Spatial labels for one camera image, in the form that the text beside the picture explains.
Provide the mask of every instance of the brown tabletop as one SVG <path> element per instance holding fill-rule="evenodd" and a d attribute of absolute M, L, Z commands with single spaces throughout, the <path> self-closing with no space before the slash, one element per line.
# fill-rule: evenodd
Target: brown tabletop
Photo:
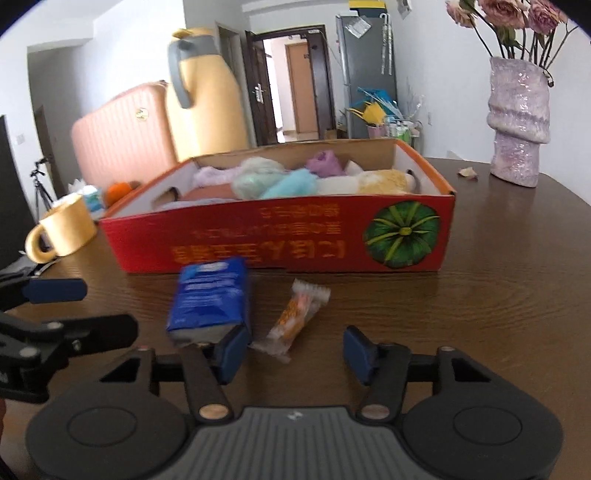
<path fill-rule="evenodd" d="M 565 443 L 551 480 L 587 478 L 591 472 L 591 207 L 554 180 L 537 189 L 488 175 L 488 165 L 454 160 L 433 164 L 457 189 L 452 236 L 437 274 L 303 274 L 332 289 L 329 305 L 305 328 L 288 365 L 250 351 L 225 388 L 244 405 L 354 406 L 363 395 L 345 367 L 341 338 L 358 325 L 373 341 L 435 353 L 454 345 L 533 395 L 558 415 Z M 459 178 L 474 166 L 479 181 Z M 161 353 L 174 349 L 164 325 L 176 275 L 126 275 L 104 236 L 63 258 L 46 274 L 82 277 L 84 301 L 25 305 L 14 311 L 32 320 L 130 312 L 140 322 L 138 345 Z M 294 276 L 252 273 L 252 324 L 264 336 L 290 297 Z M 121 352 L 78 358 L 58 372 L 52 395 Z M 430 385 L 410 384 L 406 407 L 428 395 Z M 183 387 L 164 385 L 163 396 L 186 410 Z M 37 478 L 24 450 L 28 420 L 39 406 L 8 403 L 0 452 L 23 479 Z"/>

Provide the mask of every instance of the tripod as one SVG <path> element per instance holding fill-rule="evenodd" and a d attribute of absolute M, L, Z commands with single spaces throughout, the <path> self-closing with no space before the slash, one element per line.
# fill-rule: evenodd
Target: tripod
<path fill-rule="evenodd" d="M 43 177 L 45 176 L 45 172 L 42 172 L 39 169 L 39 167 L 47 162 L 48 160 L 46 158 L 42 158 L 41 160 L 36 161 L 35 170 L 33 170 L 30 174 L 30 177 L 33 179 L 33 186 L 35 187 L 35 212 L 37 214 L 37 222 L 41 220 L 41 212 L 39 211 L 39 199 L 41 199 L 41 201 L 43 202 L 46 211 L 51 208 L 51 204 L 53 203 L 51 195 L 49 195 L 49 192 L 39 180 L 39 175 Z"/>

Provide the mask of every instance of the blue gripper pad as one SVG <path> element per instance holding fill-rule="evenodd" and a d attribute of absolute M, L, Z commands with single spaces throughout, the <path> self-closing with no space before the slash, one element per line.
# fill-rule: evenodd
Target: blue gripper pad
<path fill-rule="evenodd" d="M 217 382 L 220 385 L 227 385 L 233 380 L 250 342 L 251 335 L 246 326 L 238 325 L 215 346 L 214 355 L 219 366 Z"/>
<path fill-rule="evenodd" d="M 369 385 L 378 366 L 378 347 L 357 327 L 349 326 L 343 334 L 343 357 L 357 380 Z"/>
<path fill-rule="evenodd" d="M 31 303 L 80 301 L 86 297 L 88 286 L 81 278 L 53 278 L 31 280 L 22 294 Z"/>

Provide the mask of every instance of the bottle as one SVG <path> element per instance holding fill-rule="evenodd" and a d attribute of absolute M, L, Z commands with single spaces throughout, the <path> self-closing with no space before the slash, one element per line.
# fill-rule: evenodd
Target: bottle
<path fill-rule="evenodd" d="M 167 112 L 178 161 L 250 148 L 240 88 L 212 32 L 177 30 L 168 65 Z"/>

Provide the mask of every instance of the vase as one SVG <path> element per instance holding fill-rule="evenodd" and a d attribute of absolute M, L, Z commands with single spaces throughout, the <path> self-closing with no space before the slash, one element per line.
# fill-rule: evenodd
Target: vase
<path fill-rule="evenodd" d="M 550 90 L 544 71 L 517 59 L 491 58 L 488 125 L 496 131 L 491 173 L 535 187 L 540 144 L 550 142 Z"/>

